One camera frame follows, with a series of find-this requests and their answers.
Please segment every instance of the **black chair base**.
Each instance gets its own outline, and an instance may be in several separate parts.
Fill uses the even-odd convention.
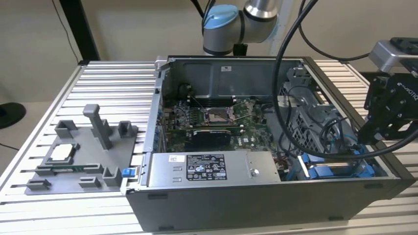
[[[26,116],[27,109],[19,103],[6,103],[0,105],[0,129],[18,123]]]

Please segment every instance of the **black pole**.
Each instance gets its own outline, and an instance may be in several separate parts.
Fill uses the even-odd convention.
[[[67,17],[83,60],[101,60],[82,0],[61,0],[61,6]]]

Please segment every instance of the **sticker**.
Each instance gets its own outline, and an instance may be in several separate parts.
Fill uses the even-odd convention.
[[[221,67],[221,71],[222,72],[231,72],[233,71],[233,67],[231,66],[222,66]]]
[[[223,154],[187,155],[186,165],[186,177],[190,181],[227,179],[227,168]]]
[[[170,155],[169,161],[173,163],[183,163],[185,162],[185,155]]]

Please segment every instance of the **gray fixture post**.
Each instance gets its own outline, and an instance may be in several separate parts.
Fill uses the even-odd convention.
[[[93,128],[95,130],[97,137],[99,138],[103,149],[111,149],[113,142],[101,119],[99,110],[101,106],[98,104],[87,104],[83,110],[83,115],[90,118]]]

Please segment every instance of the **wire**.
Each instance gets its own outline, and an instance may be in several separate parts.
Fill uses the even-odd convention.
[[[302,13],[302,10],[304,10],[304,6],[305,6],[305,2],[306,0],[302,0],[302,3],[301,3],[301,7],[300,7],[300,15]],[[306,44],[314,49],[314,51],[317,51],[320,54],[322,54],[325,57],[333,59],[333,60],[340,60],[340,61],[354,61],[354,60],[360,60],[360,59],[364,59],[369,56],[369,53],[364,54],[364,55],[360,55],[360,56],[356,56],[356,57],[349,57],[349,58],[344,58],[344,57],[337,57],[337,56],[333,56],[328,53],[325,53],[318,47],[316,47],[316,45],[310,42],[310,40],[308,39],[306,37],[306,34],[304,32],[304,29],[302,29],[302,24],[300,25],[300,33],[301,33],[301,36],[306,42]]]
[[[210,10],[214,7],[217,3],[217,0],[209,0],[207,2],[207,6],[205,8],[205,15],[203,15],[203,19],[202,19],[202,35],[203,35],[203,29],[205,29],[205,25],[207,23],[207,18],[209,18],[209,14],[210,14]]]
[[[15,149],[15,150],[19,151],[19,148],[15,148],[15,147],[12,147],[12,146],[8,146],[8,145],[6,145],[6,144],[3,144],[3,143],[0,143],[0,146],[7,147],[7,148],[11,148],[11,149]]]
[[[384,155],[386,153],[390,153],[390,152],[398,150],[400,148],[402,148],[404,146],[406,146],[418,137],[418,130],[416,130],[404,140],[401,140],[398,143],[396,143],[390,147],[380,149],[374,152],[353,155],[353,154],[326,154],[326,153],[320,153],[320,152],[313,151],[312,149],[304,147],[300,144],[300,142],[293,138],[292,132],[286,128],[286,123],[285,123],[285,120],[282,117],[281,107],[280,107],[280,102],[278,102],[278,91],[284,87],[284,81],[282,80],[280,83],[280,70],[281,70],[282,60],[284,60],[284,56],[285,56],[285,51],[286,51],[288,45],[290,43],[290,40],[292,40],[292,38],[297,32],[297,29],[298,29],[306,15],[308,15],[308,13],[313,9],[317,2],[318,2],[318,0],[312,0],[308,4],[306,8],[304,9],[302,13],[300,14],[300,16],[298,16],[288,34],[286,34],[286,37],[284,39],[284,43],[282,43],[282,46],[281,46],[281,49],[280,49],[280,52],[278,52],[278,55],[276,58],[274,69],[273,69],[273,80],[272,80],[272,94],[273,94],[273,105],[274,105],[276,115],[277,115],[282,130],[284,130],[289,140],[293,142],[294,146],[302,152],[306,152],[308,154],[322,157],[322,158],[340,159],[340,160],[341,159],[357,160],[357,159],[377,157],[377,156]]]
[[[199,4],[198,0],[190,0],[190,1],[194,3],[195,8],[197,8],[197,10],[199,12],[199,15],[203,18],[205,13],[203,13],[203,10],[202,10],[202,7],[201,7],[201,4]]]
[[[79,60],[78,54],[77,54],[77,52],[75,52],[75,50],[74,50],[74,48],[73,48],[73,44],[71,44],[71,40],[70,40],[70,36],[69,36],[69,31],[67,31],[67,28],[66,28],[66,26],[65,26],[63,20],[61,19],[61,14],[59,14],[58,6],[55,5],[54,0],[51,0],[51,2],[53,2],[53,5],[54,5],[55,12],[57,12],[57,14],[58,14],[58,16],[59,16],[61,25],[63,26],[63,29],[65,29],[65,31],[66,31],[67,41],[69,41],[69,44],[70,44],[70,48],[71,48],[73,54],[74,54],[74,56],[77,57],[77,63],[79,63],[81,60]]]

